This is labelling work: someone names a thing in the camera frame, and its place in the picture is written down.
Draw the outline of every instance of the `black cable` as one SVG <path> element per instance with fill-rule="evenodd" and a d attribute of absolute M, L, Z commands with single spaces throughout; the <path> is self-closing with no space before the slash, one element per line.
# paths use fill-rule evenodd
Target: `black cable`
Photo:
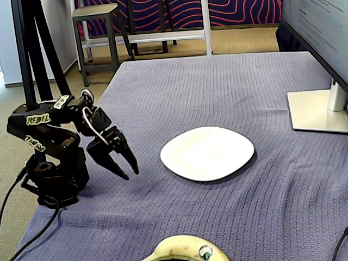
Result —
<path fill-rule="evenodd" d="M 5 199 L 2 203 L 2 206 L 1 206 L 1 210 L 0 210 L 0 227 L 1 227 L 1 219 L 2 219 L 2 214 L 4 213 L 4 209 L 5 209 L 5 205 L 6 205 L 6 201 L 8 200 L 12 190 L 15 188 L 15 186 L 17 185 L 17 183 L 19 181 L 22 180 L 22 178 L 25 176 L 25 174 L 27 173 L 27 168 L 26 167 L 23 167 L 20 171 L 20 173 L 17 175 L 17 178 L 16 180 L 14 181 L 14 183 L 11 185 L 9 191 L 7 191 L 7 194 L 5 196 Z"/>
<path fill-rule="evenodd" d="M 16 181 L 14 181 L 14 183 L 11 185 L 10 189 L 7 191 L 7 194 L 5 196 L 4 202 L 2 203 L 1 206 L 1 210 L 0 210 L 0 227 L 1 227 L 1 219 L 2 219 L 2 214 L 4 213 L 4 209 L 5 209 L 5 205 L 6 205 L 6 201 L 9 198 L 12 190 L 15 188 L 15 186 L 17 185 L 17 183 L 20 181 L 20 179 L 16 179 Z"/>
<path fill-rule="evenodd" d="M 348 227 L 344 230 L 344 233 L 343 233 L 342 237 L 338 240 L 338 243 L 337 243 L 335 252 L 334 252 L 333 257 L 332 257 L 332 261 L 335 261 L 335 260 L 336 260 L 336 257 L 337 257 L 339 248 L 340 248 L 340 246 L 341 246 L 343 240 L 345 239 L 345 237 L 346 237 L 347 235 L 348 235 Z"/>
<path fill-rule="evenodd" d="M 44 226 L 44 228 L 42 230 L 39 231 L 38 234 L 36 234 L 35 237 L 33 237 L 32 239 L 30 239 L 30 241 L 28 241 L 24 246 L 22 246 L 12 257 L 9 261 L 14 261 L 23 251 L 24 249 L 26 249 L 32 242 L 34 242 L 36 239 L 38 239 L 48 228 L 49 226 L 52 224 L 52 222 L 54 221 L 55 217 L 58 215 L 59 212 L 59 201 L 54 198 L 54 197 L 50 197 L 48 195 L 45 195 L 45 197 L 48 197 L 52 200 L 54 200 L 57 203 L 57 206 L 55 208 L 55 211 L 52 215 L 52 217 L 50 218 L 50 220 L 48 221 L 48 223 Z"/>

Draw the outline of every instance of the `logo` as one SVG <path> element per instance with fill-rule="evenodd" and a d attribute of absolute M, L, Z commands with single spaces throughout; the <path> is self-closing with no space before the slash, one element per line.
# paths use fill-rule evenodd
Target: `logo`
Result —
<path fill-rule="evenodd" d="M 24 141 L 33 146 L 34 149 L 40 151 L 40 152 L 43 152 L 46 147 L 44 145 L 42 145 L 38 140 L 35 140 L 33 137 L 31 137 L 30 135 L 26 135 L 26 138 L 24 139 Z"/>
<path fill-rule="evenodd" d="M 51 119 L 49 113 L 27 116 L 27 125 L 39 125 L 41 123 L 48 123 Z"/>
<path fill-rule="evenodd" d="M 64 103 L 66 103 L 67 99 L 69 98 L 69 95 L 62 95 L 53 105 L 54 109 L 60 110 Z"/>
<path fill-rule="evenodd" d="M 208 260 L 213 255 L 213 250 L 209 246 L 202 246 L 200 248 L 199 254 L 203 260 Z"/>

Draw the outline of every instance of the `wavy line pattern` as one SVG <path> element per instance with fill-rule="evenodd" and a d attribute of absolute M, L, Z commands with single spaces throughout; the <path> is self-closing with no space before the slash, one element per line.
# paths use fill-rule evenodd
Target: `wavy line pattern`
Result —
<path fill-rule="evenodd" d="M 158 0 L 132 0 L 137 31 L 153 31 L 160 28 Z M 118 3 L 124 23 L 128 29 L 127 0 L 84 0 L 85 5 Z M 236 24 L 264 24 L 279 22 L 281 0 L 210 0 L 209 11 L 212 26 L 231 26 Z M 203 27 L 201 4 L 199 0 L 170 0 L 170 8 L 175 28 Z M 165 9 L 167 28 L 169 20 Z M 115 32 L 119 25 L 114 18 Z M 90 36 L 103 36 L 107 33 L 104 20 L 88 21 Z"/>

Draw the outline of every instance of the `floor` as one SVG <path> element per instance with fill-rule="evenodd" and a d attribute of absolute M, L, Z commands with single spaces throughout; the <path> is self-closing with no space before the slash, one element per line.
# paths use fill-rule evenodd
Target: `floor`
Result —
<path fill-rule="evenodd" d="M 277 52 L 275 39 L 276 28 L 251 28 L 213 31 L 214 54 Z M 124 46 L 118 48 L 121 60 L 127 59 Z M 108 60 L 107 47 L 92 50 L 94 62 Z M 201 40 L 179 41 L 177 46 L 169 45 L 169 53 L 161 54 L 161 43 L 144 43 L 139 45 L 141 55 L 137 59 L 155 59 L 204 55 L 205 43 Z M 89 77 L 89 89 L 100 98 L 113 76 L 112 72 L 94 73 Z M 82 77 L 77 67 L 67 75 L 67 81 L 75 96 L 79 96 L 84 88 Z M 59 97 L 56 84 L 51 84 L 54 98 Z M 11 111 L 24 103 L 22 87 L 5 88 L 4 80 L 0 77 L 0 202 L 14 181 L 24 161 L 33 153 L 30 146 L 22 140 L 6 133 L 7 118 Z M 36 208 L 36 196 L 20 188 L 18 185 L 6 205 L 1 222 L 0 261 L 8 260 L 17 248 L 21 237 L 28 226 Z"/>

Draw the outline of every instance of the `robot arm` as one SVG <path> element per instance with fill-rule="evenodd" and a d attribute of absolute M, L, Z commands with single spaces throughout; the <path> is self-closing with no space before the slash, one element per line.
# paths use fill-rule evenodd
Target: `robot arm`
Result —
<path fill-rule="evenodd" d="M 8 119 L 7 131 L 43 152 L 59 159 L 60 164 L 39 162 L 33 155 L 26 166 L 28 173 L 22 186 L 39 195 L 39 203 L 54 207 L 40 195 L 50 195 L 60 202 L 74 203 L 77 191 L 81 191 L 89 175 L 85 166 L 85 154 L 79 147 L 80 136 L 60 124 L 73 122 L 84 136 L 94 136 L 87 147 L 88 153 L 100 166 L 123 179 L 129 177 L 114 162 L 109 153 L 115 151 L 129 162 L 138 174 L 138 162 L 127 144 L 124 134 L 115 126 L 109 128 L 111 119 L 100 107 L 93 106 L 94 97 L 83 90 L 80 98 L 63 95 L 57 101 L 39 104 L 23 104 Z M 32 180 L 36 186 L 27 182 Z"/>
<path fill-rule="evenodd" d="M 93 160 L 116 175 L 129 179 L 112 160 L 109 153 L 120 153 L 136 174 L 138 163 L 123 133 L 111 127 L 110 118 L 102 108 L 93 106 L 94 97 L 84 90 L 79 99 L 63 95 L 57 101 L 19 106 L 9 117 L 8 132 L 32 145 L 36 150 L 61 159 L 69 150 L 78 147 L 80 137 L 73 131 L 56 127 L 73 122 L 84 136 L 95 136 L 87 151 Z"/>

